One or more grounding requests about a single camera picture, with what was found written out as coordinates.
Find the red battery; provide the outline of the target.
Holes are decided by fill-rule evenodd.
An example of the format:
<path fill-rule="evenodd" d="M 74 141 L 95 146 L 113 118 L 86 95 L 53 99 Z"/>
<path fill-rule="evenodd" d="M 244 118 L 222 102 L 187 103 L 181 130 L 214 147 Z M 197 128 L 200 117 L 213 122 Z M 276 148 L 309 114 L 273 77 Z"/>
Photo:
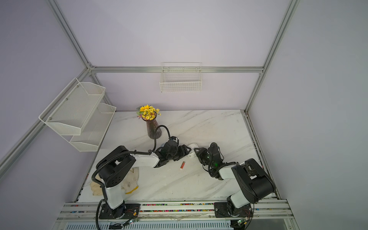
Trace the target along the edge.
<path fill-rule="evenodd" d="M 186 163 L 185 161 L 183 161 L 183 162 L 182 162 L 182 164 L 181 164 L 181 166 L 180 166 L 180 170 L 182 170 L 182 169 L 184 168 L 185 163 Z"/>

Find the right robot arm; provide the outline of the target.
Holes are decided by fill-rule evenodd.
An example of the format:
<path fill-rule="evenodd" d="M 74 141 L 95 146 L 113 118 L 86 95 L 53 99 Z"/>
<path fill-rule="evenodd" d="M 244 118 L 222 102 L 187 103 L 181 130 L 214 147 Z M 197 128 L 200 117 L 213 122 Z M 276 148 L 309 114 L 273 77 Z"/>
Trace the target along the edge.
<path fill-rule="evenodd" d="M 276 191 L 276 185 L 258 162 L 250 158 L 244 163 L 225 163 L 219 146 L 211 143 L 209 148 L 194 148 L 199 162 L 210 177 L 218 180 L 236 180 L 238 191 L 226 202 L 214 204 L 216 217 L 240 217 L 253 215 L 252 204 Z"/>

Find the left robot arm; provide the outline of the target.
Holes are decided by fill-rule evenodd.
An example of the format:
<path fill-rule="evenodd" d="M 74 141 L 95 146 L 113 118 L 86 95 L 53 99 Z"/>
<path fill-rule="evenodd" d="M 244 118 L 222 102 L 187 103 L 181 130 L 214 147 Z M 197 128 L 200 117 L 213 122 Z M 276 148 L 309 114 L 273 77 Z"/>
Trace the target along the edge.
<path fill-rule="evenodd" d="M 125 146 L 118 146 L 96 165 L 92 181 L 97 183 L 103 194 L 103 200 L 111 210 L 119 209 L 124 203 L 121 183 L 132 168 L 159 168 L 169 161 L 178 161 L 187 156 L 192 149 L 180 145 L 177 137 L 169 137 L 164 145 L 147 152 L 130 151 Z"/>

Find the dark glass vase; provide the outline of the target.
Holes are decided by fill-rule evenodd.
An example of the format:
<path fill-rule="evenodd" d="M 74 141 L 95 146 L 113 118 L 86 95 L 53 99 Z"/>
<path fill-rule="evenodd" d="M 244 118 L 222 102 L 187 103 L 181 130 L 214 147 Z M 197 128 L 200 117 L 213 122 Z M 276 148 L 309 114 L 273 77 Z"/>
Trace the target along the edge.
<path fill-rule="evenodd" d="M 157 127 L 158 122 L 156 121 L 156 118 L 152 119 L 152 120 L 146 120 L 145 121 L 146 126 L 147 126 L 147 133 L 150 139 L 155 139 L 155 138 L 160 138 L 162 135 L 162 130 L 161 128 L 159 128 L 157 131 Z"/>

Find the yellow flower bouquet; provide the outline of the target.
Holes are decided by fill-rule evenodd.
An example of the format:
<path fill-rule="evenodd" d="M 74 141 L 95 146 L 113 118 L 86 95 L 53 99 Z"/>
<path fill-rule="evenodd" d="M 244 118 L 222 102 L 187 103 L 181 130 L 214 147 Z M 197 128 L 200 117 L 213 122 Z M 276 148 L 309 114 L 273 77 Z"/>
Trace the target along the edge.
<path fill-rule="evenodd" d="M 160 115 L 160 109 L 156 109 L 152 105 L 144 105 L 137 108 L 138 118 L 141 118 L 144 121 L 153 121 Z"/>

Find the white yellow cloth glove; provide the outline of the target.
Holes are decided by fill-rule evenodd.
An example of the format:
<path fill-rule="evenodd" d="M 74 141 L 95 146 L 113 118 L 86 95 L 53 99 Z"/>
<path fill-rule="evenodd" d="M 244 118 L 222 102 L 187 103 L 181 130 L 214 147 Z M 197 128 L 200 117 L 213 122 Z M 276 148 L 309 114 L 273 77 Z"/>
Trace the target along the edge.
<path fill-rule="evenodd" d="M 139 187 L 138 179 L 139 179 L 139 168 L 135 167 L 130 169 L 126 177 L 122 180 L 120 184 L 121 189 L 125 191 L 125 194 L 131 194 Z M 93 196 L 103 195 L 102 188 L 100 187 L 99 184 L 91 182 L 90 188 L 93 193 Z"/>

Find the lower white mesh shelf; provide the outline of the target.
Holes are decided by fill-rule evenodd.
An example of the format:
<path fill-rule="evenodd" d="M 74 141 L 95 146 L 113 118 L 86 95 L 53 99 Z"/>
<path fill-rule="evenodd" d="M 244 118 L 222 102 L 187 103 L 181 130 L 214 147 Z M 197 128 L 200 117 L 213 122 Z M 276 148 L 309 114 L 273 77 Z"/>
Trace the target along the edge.
<path fill-rule="evenodd" d="M 80 135 L 68 141 L 79 152 L 97 152 L 111 124 L 116 107 L 100 103 Z"/>

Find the white mesh shelf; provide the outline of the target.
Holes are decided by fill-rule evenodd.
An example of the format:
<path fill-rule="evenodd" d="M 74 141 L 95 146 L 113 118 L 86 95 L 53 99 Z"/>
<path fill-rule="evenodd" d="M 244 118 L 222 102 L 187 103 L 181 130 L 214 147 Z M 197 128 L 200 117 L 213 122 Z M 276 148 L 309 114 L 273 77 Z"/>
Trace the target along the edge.
<path fill-rule="evenodd" d="M 105 87 L 74 78 L 39 115 L 61 136 L 79 136 L 105 95 Z"/>
<path fill-rule="evenodd" d="M 100 103 L 80 135 L 68 141 L 79 152 L 97 152 L 111 124 L 116 107 Z"/>

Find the upper white mesh shelf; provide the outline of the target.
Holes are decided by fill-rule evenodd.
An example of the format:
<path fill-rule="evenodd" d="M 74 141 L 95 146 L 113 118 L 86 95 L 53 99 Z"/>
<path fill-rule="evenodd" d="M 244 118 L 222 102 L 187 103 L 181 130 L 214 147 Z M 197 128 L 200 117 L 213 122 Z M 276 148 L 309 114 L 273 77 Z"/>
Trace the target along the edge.
<path fill-rule="evenodd" d="M 105 95 L 105 87 L 74 78 L 39 115 L 61 136 L 79 136 Z"/>

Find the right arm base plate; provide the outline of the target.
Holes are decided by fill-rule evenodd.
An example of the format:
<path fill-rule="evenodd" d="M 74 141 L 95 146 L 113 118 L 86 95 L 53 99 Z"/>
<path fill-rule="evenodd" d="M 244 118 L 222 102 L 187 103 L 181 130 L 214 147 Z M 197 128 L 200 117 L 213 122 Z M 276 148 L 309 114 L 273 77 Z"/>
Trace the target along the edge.
<path fill-rule="evenodd" d="M 253 217 L 251 204 L 247 204 L 240 208 L 236 208 L 230 202 L 215 202 L 214 203 L 215 217 L 217 218 L 243 218 Z"/>

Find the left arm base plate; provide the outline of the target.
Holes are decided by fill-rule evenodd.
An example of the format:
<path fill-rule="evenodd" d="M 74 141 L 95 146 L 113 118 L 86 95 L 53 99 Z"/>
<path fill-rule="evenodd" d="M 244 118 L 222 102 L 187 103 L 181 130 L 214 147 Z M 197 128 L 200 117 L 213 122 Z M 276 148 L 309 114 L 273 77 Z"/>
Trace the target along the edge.
<path fill-rule="evenodd" d="M 133 219 L 140 211 L 140 204 L 122 204 L 116 209 L 111 209 L 107 204 L 103 204 L 99 213 L 99 219 Z"/>

